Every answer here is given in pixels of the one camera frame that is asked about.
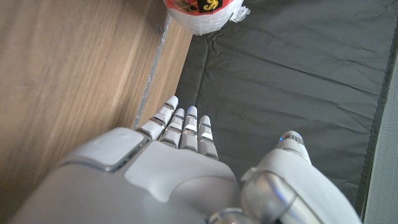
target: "dark gray cloth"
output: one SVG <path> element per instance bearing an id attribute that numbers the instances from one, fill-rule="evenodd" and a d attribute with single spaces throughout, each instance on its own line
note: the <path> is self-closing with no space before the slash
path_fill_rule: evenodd
<path id="1" fill-rule="evenodd" d="M 210 117 L 220 161 L 237 178 L 282 133 L 298 131 L 313 165 L 354 204 L 398 4 L 245 3 L 245 20 L 193 38 L 180 106 L 196 105 Z"/>

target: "wooden panel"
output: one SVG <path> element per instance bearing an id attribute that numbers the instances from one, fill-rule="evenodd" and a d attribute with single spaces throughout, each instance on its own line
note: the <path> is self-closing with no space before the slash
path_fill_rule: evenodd
<path id="1" fill-rule="evenodd" d="M 170 96 L 175 94 L 191 38 L 192 35 L 188 30 L 180 26 L 174 19 L 171 20 L 169 32 L 148 92 L 147 103 L 139 120 L 140 125 L 155 114 Z"/>
<path id="2" fill-rule="evenodd" d="M 166 14 L 158 0 L 0 1 L 0 223 L 66 153 L 132 125 Z"/>

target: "robotic hand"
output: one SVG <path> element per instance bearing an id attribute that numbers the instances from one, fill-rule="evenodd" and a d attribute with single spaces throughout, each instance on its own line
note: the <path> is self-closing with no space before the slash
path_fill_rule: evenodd
<path id="1" fill-rule="evenodd" d="M 197 109 L 185 116 L 177 104 L 172 96 L 136 131 L 116 128 L 73 151 L 11 223 L 360 223 L 298 133 L 245 173 L 241 192 L 218 161 L 209 117 L 197 128 Z"/>

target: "silver metal part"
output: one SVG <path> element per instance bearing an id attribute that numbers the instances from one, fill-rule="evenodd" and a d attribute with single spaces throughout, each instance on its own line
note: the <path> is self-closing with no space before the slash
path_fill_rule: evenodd
<path id="1" fill-rule="evenodd" d="M 310 156 L 308 155 L 307 149 L 304 146 L 303 137 L 301 137 L 301 135 L 295 131 L 285 132 L 280 137 L 279 143 L 275 148 L 293 152 L 311 164 Z"/>
<path id="2" fill-rule="evenodd" d="M 197 117 L 197 108 L 194 106 L 189 107 L 182 131 L 181 149 L 190 149 L 198 152 Z"/>
<path id="3" fill-rule="evenodd" d="M 184 110 L 178 109 L 170 124 L 167 126 L 160 141 L 171 144 L 174 148 L 178 148 L 180 142 Z"/>
<path id="4" fill-rule="evenodd" d="M 164 127 L 162 124 L 150 119 L 149 121 L 145 122 L 137 131 L 140 131 L 151 139 L 158 139 L 159 136 L 162 134 Z"/>
<path id="5" fill-rule="evenodd" d="M 173 110 L 175 110 L 177 108 L 178 105 L 178 98 L 176 96 L 171 96 L 166 102 L 166 105 L 169 105 L 173 108 Z"/>
<path id="6" fill-rule="evenodd" d="M 198 138 L 192 133 L 184 131 L 181 137 L 180 148 L 198 152 Z"/>
<path id="7" fill-rule="evenodd" d="M 198 143 L 198 152 L 204 156 L 218 160 L 216 146 L 213 141 L 207 139 L 200 139 Z"/>
<path id="8" fill-rule="evenodd" d="M 199 122 L 198 152 L 202 155 L 218 160 L 217 150 L 211 133 L 210 118 L 207 115 L 201 117 Z"/>
<path id="9" fill-rule="evenodd" d="M 292 206 L 280 218 L 281 223 L 288 224 L 321 224 L 322 222 L 313 213 L 306 203 L 297 197 Z"/>
<path id="10" fill-rule="evenodd" d="M 226 208 L 212 214 L 208 224 L 259 224 L 259 222 L 246 215 L 240 208 Z"/>
<path id="11" fill-rule="evenodd" d="M 291 206 L 296 197 L 297 194 L 289 185 L 270 172 L 254 174 L 245 183 L 241 194 L 244 211 L 261 223 L 276 221 Z"/>
<path id="12" fill-rule="evenodd" d="M 148 135 L 151 139 L 158 139 L 166 124 L 170 121 L 177 105 L 178 98 L 176 96 L 170 97 L 160 110 L 150 120 L 138 128 L 137 131 Z"/>

